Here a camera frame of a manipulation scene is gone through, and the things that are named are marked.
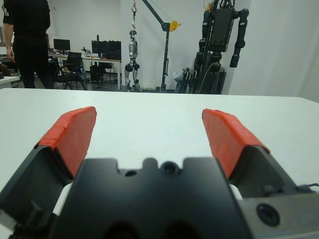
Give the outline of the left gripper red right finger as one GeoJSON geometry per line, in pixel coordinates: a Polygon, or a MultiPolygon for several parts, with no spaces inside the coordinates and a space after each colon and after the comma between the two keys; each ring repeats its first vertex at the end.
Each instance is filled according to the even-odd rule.
{"type": "Polygon", "coordinates": [[[271,155],[268,147],[236,116],[204,109],[202,121],[213,157],[243,198],[313,192],[308,185],[298,186],[271,155]]]}

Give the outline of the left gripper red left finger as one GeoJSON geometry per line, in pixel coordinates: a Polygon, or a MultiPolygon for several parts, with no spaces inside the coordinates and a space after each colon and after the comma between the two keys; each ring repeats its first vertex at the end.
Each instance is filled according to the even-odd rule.
{"type": "Polygon", "coordinates": [[[87,155],[95,107],[64,113],[33,147],[0,193],[1,224],[42,224],[87,155]]]}

